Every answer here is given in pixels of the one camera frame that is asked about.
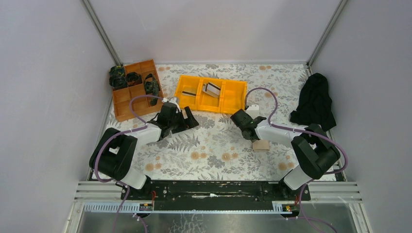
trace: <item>black cloth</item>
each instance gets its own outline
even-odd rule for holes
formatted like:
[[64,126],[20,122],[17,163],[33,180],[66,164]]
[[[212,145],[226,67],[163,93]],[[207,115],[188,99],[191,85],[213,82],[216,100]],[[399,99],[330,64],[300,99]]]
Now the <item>black cloth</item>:
[[300,125],[320,124],[328,131],[336,126],[332,111],[329,85],[322,74],[311,75],[300,91],[299,106],[291,112],[291,122]]

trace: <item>gray floor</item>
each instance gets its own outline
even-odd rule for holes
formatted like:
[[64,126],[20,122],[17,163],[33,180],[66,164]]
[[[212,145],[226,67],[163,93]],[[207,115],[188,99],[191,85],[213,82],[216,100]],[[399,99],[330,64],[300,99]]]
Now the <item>gray floor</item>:
[[[331,223],[339,233],[356,232],[345,204],[305,204],[305,213]],[[84,212],[80,233],[111,233],[114,213]],[[286,221],[280,215],[262,214],[152,214],[144,219],[150,233],[316,233],[304,219]],[[318,225],[326,233],[328,227]],[[120,214],[117,233],[142,233],[141,222],[131,214]]]

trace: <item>floral pattern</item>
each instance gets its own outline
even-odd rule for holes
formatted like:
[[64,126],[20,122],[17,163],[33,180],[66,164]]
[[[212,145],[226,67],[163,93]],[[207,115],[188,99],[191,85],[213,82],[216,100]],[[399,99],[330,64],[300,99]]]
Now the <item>floral pattern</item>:
[[[248,82],[248,90],[266,87],[278,98],[273,121],[289,122],[289,114],[298,106],[299,93],[307,76],[303,65],[160,65],[157,66],[165,96],[174,96],[180,75],[212,77]],[[267,117],[274,108],[273,97],[255,91],[248,103],[260,106]],[[252,143],[243,139],[230,115],[193,111],[199,126],[136,148],[132,167],[152,179],[164,180],[260,180],[278,181],[298,163],[292,149],[275,142],[270,151],[254,152]],[[142,118],[150,120],[155,113]],[[106,128],[126,130],[140,127],[138,119],[118,122],[113,106]],[[335,180],[325,175],[322,180]]]

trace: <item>yellow divided bin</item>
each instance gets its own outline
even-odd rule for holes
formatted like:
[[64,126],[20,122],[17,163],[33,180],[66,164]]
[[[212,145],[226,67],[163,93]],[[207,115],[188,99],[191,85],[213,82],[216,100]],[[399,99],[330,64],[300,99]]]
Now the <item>yellow divided bin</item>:
[[[202,91],[203,84],[213,83],[220,87],[219,98]],[[233,114],[244,109],[247,83],[224,79],[213,79],[181,75],[175,96],[179,98],[179,106],[189,106],[191,110]],[[184,95],[183,92],[196,93],[196,96]]]

